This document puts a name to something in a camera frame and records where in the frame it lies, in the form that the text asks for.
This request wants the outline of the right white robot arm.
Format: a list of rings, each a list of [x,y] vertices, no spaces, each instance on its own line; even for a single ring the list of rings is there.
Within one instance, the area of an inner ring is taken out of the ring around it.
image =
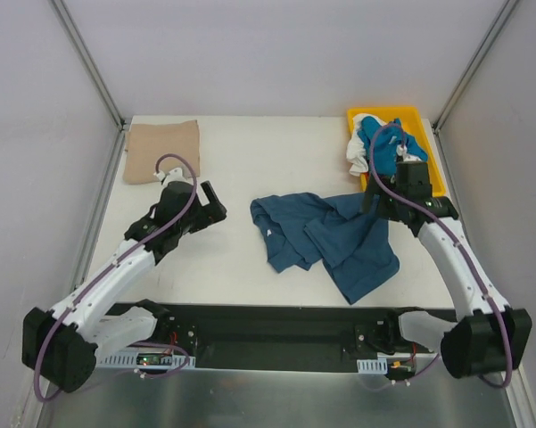
[[[532,329],[526,309],[514,309],[483,270],[466,239],[452,201],[433,195],[428,166],[400,161],[394,177],[372,169],[363,211],[405,225],[436,265],[454,305],[455,322],[423,309],[400,312],[383,332],[385,345],[404,351],[414,342],[441,355],[449,374],[490,384],[501,373],[507,387],[519,367]]]

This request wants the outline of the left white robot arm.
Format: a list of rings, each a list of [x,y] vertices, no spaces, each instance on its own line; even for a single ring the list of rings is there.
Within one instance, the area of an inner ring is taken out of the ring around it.
[[[179,337],[173,316],[151,300],[105,320],[117,300],[152,271],[180,239],[227,217],[208,181],[200,185],[169,181],[161,198],[124,234],[111,258],[94,277],[49,310],[33,308],[23,319],[21,361],[60,391],[82,387],[97,363],[129,345],[172,348]]]

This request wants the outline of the dark blue t-shirt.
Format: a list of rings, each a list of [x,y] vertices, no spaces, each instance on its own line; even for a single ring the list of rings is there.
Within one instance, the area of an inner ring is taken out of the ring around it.
[[[278,273],[321,262],[350,304],[394,277],[400,261],[388,222],[362,212],[363,193],[322,198],[314,193],[271,195],[251,202],[268,264]]]

